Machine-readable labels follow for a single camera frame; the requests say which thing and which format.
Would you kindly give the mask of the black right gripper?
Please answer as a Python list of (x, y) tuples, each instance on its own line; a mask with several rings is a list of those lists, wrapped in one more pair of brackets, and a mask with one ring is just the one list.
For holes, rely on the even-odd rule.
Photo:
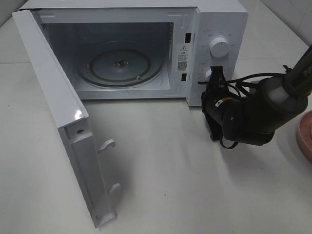
[(202, 112), (212, 141), (234, 141), (234, 95), (225, 81), (223, 67), (211, 66), (211, 75), (201, 97)]

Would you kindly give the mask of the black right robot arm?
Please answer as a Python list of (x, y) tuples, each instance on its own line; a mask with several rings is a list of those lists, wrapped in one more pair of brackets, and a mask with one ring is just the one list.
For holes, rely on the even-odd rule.
[(262, 146), (275, 131), (302, 113), (312, 92), (312, 50), (297, 64), (284, 66), (284, 73), (258, 73), (226, 80), (222, 66), (211, 66), (206, 90), (201, 95), (202, 112), (211, 140)]

